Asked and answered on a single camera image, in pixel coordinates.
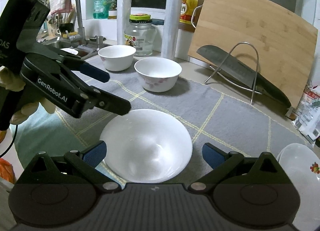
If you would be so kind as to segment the gloved left hand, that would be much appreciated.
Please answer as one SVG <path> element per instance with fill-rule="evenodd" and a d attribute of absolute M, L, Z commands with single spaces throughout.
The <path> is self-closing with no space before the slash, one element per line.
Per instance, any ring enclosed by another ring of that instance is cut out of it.
<path fill-rule="evenodd" d="M 18 92 L 22 91 L 24 86 L 25 83 L 20 77 L 15 76 L 8 68 L 1 66 L 1 87 L 4 87 L 6 90 Z M 10 119 L 10 123 L 19 125 L 26 121 L 30 115 L 37 111 L 39 104 L 43 106 L 47 113 L 53 114 L 55 112 L 56 105 L 45 97 L 41 97 L 34 102 L 26 103 L 19 111 L 16 111 Z"/>

